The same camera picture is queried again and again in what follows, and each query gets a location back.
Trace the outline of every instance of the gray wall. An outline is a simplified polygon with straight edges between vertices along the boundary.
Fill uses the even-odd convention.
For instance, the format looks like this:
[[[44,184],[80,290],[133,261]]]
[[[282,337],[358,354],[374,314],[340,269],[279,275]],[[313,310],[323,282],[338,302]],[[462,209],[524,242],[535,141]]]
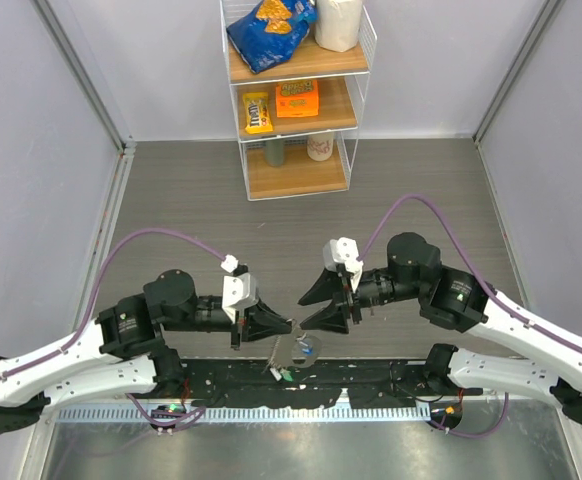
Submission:
[[[565,2],[484,154],[531,307],[582,335],[582,0]]]
[[[362,135],[475,133],[542,3],[365,0],[378,49]],[[51,4],[136,140],[235,136],[219,0]]]
[[[0,1],[0,355],[66,335],[115,150],[28,1]],[[0,437],[13,480],[30,430]]]

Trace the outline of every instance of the orange candy box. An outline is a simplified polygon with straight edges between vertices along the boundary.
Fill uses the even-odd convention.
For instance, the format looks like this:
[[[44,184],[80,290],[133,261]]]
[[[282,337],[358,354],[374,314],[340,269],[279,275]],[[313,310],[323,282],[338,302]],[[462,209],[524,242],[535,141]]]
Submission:
[[[275,106],[279,118],[317,116],[320,107],[318,81],[311,79],[279,83],[275,89]]]

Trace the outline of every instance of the cup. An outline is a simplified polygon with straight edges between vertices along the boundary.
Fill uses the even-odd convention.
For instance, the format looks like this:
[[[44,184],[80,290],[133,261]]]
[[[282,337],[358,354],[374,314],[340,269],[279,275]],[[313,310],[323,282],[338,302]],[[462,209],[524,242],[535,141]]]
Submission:
[[[307,153],[316,162],[323,162],[333,155],[333,132],[314,133],[307,138]]]

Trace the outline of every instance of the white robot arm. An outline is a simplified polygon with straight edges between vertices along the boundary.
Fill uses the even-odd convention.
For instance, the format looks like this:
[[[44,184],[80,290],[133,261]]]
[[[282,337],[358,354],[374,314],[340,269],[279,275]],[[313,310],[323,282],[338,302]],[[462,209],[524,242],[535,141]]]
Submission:
[[[525,310],[491,286],[485,290],[470,273],[442,265],[440,250],[415,233],[389,241],[387,268],[363,271],[356,242],[348,238],[327,243],[323,257],[325,270],[299,303],[331,303],[306,319],[304,330],[348,333],[348,320],[359,323],[363,308],[417,299],[420,315],[434,325],[526,357],[485,356],[437,344],[425,366],[431,385],[523,395],[562,407],[582,424],[582,337]]]
[[[291,332],[291,323],[259,298],[255,278],[241,265],[225,276],[222,296],[197,296],[182,270],[164,272],[143,293],[123,298],[70,335],[14,358],[0,357],[0,433],[27,427],[71,403],[131,393],[176,396],[185,373],[162,331],[227,332],[231,346]],[[36,363],[56,353],[53,358]]]

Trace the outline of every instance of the white cable clip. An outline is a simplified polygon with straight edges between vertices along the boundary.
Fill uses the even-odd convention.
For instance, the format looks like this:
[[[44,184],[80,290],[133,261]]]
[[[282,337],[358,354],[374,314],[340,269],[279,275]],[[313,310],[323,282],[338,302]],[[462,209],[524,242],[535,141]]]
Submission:
[[[224,257],[224,261],[220,264],[220,267],[222,267],[222,270],[225,272],[233,273],[233,271],[238,268],[239,263],[238,259],[233,255],[227,255]]]

